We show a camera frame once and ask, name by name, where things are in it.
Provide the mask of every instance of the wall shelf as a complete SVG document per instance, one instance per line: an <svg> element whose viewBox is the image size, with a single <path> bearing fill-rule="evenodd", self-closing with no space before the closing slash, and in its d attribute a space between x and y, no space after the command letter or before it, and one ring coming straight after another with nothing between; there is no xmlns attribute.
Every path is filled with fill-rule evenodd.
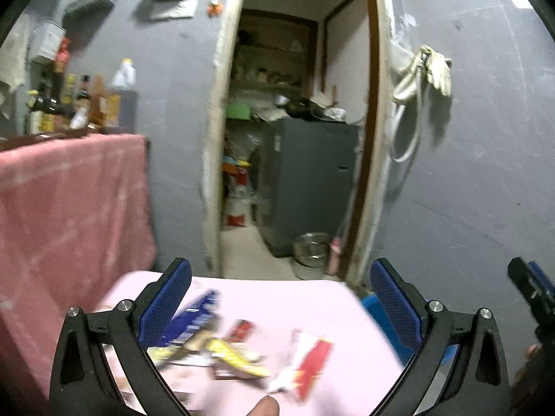
<svg viewBox="0 0 555 416"><path fill-rule="evenodd" d="M261 83L260 81L249 80L231 80L230 87L235 89L285 90L299 94L302 92L301 86L284 86L281 84Z"/></svg>
<svg viewBox="0 0 555 416"><path fill-rule="evenodd" d="M66 7L64 18L74 17L76 15L84 16L95 11L109 11L115 5L115 0L76 0Z"/></svg>
<svg viewBox="0 0 555 416"><path fill-rule="evenodd" d="M306 59L306 54L303 52L297 51L289 51L289 50L281 50L277 48L271 47L262 47L257 45L240 45L239 51L243 51L246 54L260 54L260 55L279 55L282 57L291 57L295 58L296 60Z"/></svg>

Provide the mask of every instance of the hose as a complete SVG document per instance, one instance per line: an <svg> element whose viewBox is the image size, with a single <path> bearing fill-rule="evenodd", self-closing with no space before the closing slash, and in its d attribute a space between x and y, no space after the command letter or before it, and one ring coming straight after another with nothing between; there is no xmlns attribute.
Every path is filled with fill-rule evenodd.
<svg viewBox="0 0 555 416"><path fill-rule="evenodd" d="M398 164L405 162L409 159L415 152L418 143L420 142L420 131L422 125L422 70L424 69L424 64L426 62L426 55L423 53L418 65L416 66L416 123L415 132L412 136L409 147L404 152L403 155L397 156L397 151L395 150L395 138L397 137L397 131L399 125L401 124L401 119L403 118L404 110L406 105L398 105L398 109L395 112L395 117L393 118L392 124L392 135L391 135L391 159Z"/></svg>

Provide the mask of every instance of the white glove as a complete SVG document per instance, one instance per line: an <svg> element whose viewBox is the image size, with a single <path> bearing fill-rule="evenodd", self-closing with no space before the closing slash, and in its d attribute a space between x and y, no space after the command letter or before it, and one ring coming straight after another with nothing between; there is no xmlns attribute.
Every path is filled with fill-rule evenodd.
<svg viewBox="0 0 555 416"><path fill-rule="evenodd" d="M426 69L428 82L435 87L444 97L451 96L451 71L445 57L430 49Z"/></svg>

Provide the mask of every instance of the bottle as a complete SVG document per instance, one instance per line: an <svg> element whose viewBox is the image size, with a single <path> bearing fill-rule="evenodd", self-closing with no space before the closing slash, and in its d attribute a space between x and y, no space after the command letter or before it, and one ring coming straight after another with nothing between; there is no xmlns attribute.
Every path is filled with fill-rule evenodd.
<svg viewBox="0 0 555 416"><path fill-rule="evenodd" d="M75 115L75 110L73 109L73 91L75 89L75 78L76 76L73 74L69 74L66 77L66 81L62 90L62 95L60 96L60 110L63 116L62 129L64 130L67 130L69 128L69 123Z"/></svg>
<svg viewBox="0 0 555 416"><path fill-rule="evenodd" d="M87 126L89 120L89 110L91 109L91 95L89 94L89 75L83 75L81 78L81 90L75 97L73 102L73 109L75 115L71 119L69 128L76 130Z"/></svg>
<svg viewBox="0 0 555 416"><path fill-rule="evenodd" d="M71 54L68 51L70 40L67 37L62 38L62 44L60 44L60 49L56 54L56 59L54 61L54 72L61 73L62 75L66 73L66 68L68 62L71 58Z"/></svg>
<svg viewBox="0 0 555 416"><path fill-rule="evenodd" d="M89 121L96 127L106 126L106 88L100 75L94 75Z"/></svg>
<svg viewBox="0 0 555 416"><path fill-rule="evenodd" d="M54 121L58 114L58 101L54 98L51 81L46 82L44 91L44 105L41 118L41 132L50 133L54 131Z"/></svg>
<svg viewBox="0 0 555 416"><path fill-rule="evenodd" d="M66 117L64 107L62 105L62 87L64 82L63 73L54 72L52 76L52 95L50 97L50 105L48 113L54 116L54 131L62 131L66 129Z"/></svg>
<svg viewBox="0 0 555 416"><path fill-rule="evenodd" d="M41 131L42 110L44 108L44 92L46 88L46 73L41 73L41 82L37 90L28 91L31 98L27 102L29 113L25 123L25 134L34 135Z"/></svg>
<svg viewBox="0 0 555 416"><path fill-rule="evenodd" d="M130 91L135 86L135 69L133 69L133 61L125 58L121 61L119 69L112 79L112 89L116 92Z"/></svg>
<svg viewBox="0 0 555 416"><path fill-rule="evenodd" d="M335 237L330 244L330 258L327 263L327 275L336 275L339 270L339 260L341 260L341 238Z"/></svg>
<svg viewBox="0 0 555 416"><path fill-rule="evenodd" d="M78 111L80 108L84 107L87 111L91 108L91 94L89 94L89 82L91 77L89 75L83 75L81 78L81 90L75 97L73 103L73 108Z"/></svg>

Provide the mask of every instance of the yellow snack package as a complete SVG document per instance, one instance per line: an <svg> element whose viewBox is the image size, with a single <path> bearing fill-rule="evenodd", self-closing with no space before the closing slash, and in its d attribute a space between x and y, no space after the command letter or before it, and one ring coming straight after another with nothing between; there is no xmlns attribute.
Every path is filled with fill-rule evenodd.
<svg viewBox="0 0 555 416"><path fill-rule="evenodd" d="M148 356L151 357L154 365L160 366L165 361L173 357L177 353L179 348L180 346L169 344L166 347L149 347L146 352L148 353Z"/></svg>
<svg viewBox="0 0 555 416"><path fill-rule="evenodd" d="M233 349L229 343L221 339L213 339L208 343L208 350L212 356L227 364L234 370L243 375L254 377L268 377L270 372L259 364L252 364L245 359L238 351Z"/></svg>

